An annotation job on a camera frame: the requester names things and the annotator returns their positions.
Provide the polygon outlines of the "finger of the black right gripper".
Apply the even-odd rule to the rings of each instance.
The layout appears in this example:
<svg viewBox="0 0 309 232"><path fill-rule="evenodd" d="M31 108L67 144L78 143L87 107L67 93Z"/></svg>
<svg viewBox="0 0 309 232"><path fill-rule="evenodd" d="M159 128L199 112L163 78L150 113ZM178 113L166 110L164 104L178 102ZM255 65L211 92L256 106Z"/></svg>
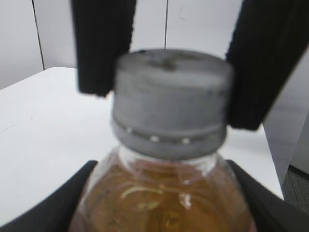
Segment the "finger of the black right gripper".
<svg viewBox="0 0 309 232"><path fill-rule="evenodd" d="M135 0L73 0L78 68L81 93L105 97L113 90L115 66L130 49Z"/></svg>
<svg viewBox="0 0 309 232"><path fill-rule="evenodd" d="M259 128L308 45L308 1L243 1L225 56L235 70L231 127Z"/></svg>

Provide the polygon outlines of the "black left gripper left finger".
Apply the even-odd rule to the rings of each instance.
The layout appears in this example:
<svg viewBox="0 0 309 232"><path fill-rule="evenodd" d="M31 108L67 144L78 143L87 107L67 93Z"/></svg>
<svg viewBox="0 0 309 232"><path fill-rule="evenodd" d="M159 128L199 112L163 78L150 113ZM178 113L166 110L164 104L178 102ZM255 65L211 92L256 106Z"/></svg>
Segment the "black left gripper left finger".
<svg viewBox="0 0 309 232"><path fill-rule="evenodd" d="M2 232L67 232L83 188L98 164L88 161L42 202L0 227Z"/></svg>

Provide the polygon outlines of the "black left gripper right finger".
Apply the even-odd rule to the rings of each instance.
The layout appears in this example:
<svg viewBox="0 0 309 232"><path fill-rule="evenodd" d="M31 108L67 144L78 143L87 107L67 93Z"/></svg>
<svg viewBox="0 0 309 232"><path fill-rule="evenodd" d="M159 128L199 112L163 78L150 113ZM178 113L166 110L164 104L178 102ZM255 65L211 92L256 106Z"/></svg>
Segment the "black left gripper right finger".
<svg viewBox="0 0 309 232"><path fill-rule="evenodd" d="M260 232L307 232L309 216L263 187L232 160L227 163L236 175Z"/></svg>

